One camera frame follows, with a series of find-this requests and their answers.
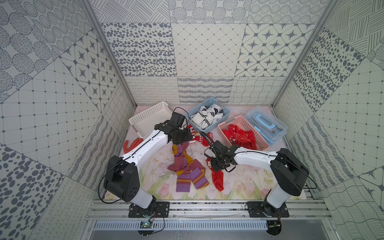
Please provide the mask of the plain red sock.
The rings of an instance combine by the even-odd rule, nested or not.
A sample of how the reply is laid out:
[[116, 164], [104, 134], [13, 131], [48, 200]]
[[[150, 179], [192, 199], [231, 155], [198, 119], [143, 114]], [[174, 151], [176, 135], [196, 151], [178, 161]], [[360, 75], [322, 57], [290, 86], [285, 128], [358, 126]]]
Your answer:
[[213, 184], [215, 186], [215, 188], [221, 192], [224, 190], [224, 174], [222, 171], [219, 171], [219, 172], [215, 172], [213, 170], [213, 167], [212, 167], [212, 164], [211, 164], [211, 159], [210, 158], [207, 158], [206, 159], [206, 162], [207, 162], [207, 166], [208, 168], [211, 170], [212, 172], [212, 180], [213, 180]]

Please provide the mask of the maroon purple toe sock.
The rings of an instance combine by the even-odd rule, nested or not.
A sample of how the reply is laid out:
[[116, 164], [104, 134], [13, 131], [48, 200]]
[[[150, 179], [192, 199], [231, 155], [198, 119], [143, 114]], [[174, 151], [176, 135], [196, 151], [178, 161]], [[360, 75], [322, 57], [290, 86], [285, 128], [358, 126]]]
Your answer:
[[173, 145], [172, 150], [175, 157], [184, 157], [186, 155], [186, 149], [189, 146], [189, 142], [185, 142], [180, 145]]

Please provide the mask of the white sock black stripes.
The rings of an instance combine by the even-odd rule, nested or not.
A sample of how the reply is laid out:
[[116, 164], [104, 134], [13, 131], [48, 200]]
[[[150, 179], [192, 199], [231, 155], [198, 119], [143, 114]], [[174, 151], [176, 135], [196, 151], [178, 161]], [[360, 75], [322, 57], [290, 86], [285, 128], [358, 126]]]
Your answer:
[[200, 111], [192, 117], [192, 121], [196, 126], [203, 130], [210, 127], [213, 124], [214, 119], [208, 115], [207, 111]]

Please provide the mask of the purple striped sock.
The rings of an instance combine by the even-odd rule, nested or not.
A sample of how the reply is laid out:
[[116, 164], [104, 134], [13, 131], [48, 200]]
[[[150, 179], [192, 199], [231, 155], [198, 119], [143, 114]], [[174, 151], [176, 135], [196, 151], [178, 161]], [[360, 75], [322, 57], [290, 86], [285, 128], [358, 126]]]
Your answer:
[[193, 160], [185, 167], [176, 171], [177, 183], [176, 192], [189, 193], [191, 184], [196, 189], [202, 189], [209, 185], [207, 178], [205, 177], [206, 168], [197, 160]]

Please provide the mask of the red snowflake sock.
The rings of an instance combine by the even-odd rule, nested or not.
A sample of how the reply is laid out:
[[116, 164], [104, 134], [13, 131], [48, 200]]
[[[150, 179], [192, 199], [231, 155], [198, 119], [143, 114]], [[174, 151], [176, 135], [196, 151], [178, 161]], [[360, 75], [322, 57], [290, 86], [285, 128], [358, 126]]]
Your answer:
[[230, 124], [227, 130], [223, 130], [223, 133], [232, 145], [257, 150], [256, 138], [253, 131], [244, 131], [239, 126]]

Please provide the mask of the white sock black pattern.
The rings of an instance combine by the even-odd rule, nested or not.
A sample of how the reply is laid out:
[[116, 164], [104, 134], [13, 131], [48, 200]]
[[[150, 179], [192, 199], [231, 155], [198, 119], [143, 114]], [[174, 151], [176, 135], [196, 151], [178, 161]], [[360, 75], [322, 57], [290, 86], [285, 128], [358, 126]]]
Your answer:
[[213, 119], [215, 121], [218, 121], [219, 119], [221, 119], [223, 116], [224, 116], [224, 110], [223, 108], [221, 108], [219, 105], [217, 104], [213, 104], [211, 105], [208, 109], [207, 109], [207, 112], [208, 112], [208, 115], [213, 117]]

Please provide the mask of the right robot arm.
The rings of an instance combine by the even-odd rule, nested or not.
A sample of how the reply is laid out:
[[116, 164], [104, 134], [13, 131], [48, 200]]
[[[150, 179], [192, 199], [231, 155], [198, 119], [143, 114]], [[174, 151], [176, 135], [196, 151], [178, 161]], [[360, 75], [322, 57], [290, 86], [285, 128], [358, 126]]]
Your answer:
[[276, 213], [283, 208], [292, 196], [299, 196], [309, 178], [308, 168], [288, 149], [281, 148], [277, 152], [263, 152], [232, 145], [229, 148], [219, 141], [209, 147], [213, 153], [211, 166], [214, 172], [228, 170], [233, 165], [248, 165], [273, 173], [277, 184], [269, 191], [262, 209]]

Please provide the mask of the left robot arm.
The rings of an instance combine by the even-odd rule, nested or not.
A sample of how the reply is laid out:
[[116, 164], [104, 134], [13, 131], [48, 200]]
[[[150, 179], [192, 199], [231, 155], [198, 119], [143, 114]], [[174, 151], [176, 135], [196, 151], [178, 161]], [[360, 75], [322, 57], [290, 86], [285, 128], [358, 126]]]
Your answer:
[[130, 152], [121, 157], [112, 156], [100, 184], [120, 200], [152, 213], [155, 210], [156, 198], [141, 188], [140, 168], [169, 142], [182, 145], [190, 140], [192, 134], [187, 128], [187, 118], [183, 114], [173, 112], [169, 120], [156, 124], [150, 135]]

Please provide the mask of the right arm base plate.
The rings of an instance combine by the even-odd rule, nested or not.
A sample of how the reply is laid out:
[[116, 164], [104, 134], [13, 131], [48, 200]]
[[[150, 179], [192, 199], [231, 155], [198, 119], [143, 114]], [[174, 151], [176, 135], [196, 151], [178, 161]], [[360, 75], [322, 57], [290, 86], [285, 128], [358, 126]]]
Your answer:
[[250, 218], [288, 218], [290, 216], [286, 203], [275, 208], [266, 201], [250, 201], [246, 202], [245, 209], [249, 212]]

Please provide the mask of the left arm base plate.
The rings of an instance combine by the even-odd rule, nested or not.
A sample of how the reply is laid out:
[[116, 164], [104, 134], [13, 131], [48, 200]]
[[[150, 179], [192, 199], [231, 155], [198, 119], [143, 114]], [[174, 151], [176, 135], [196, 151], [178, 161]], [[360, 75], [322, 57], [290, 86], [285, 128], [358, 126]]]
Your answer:
[[129, 207], [129, 218], [149, 218], [156, 214], [156, 217], [167, 218], [169, 216], [170, 202], [153, 202], [148, 208], [141, 208], [131, 204]]

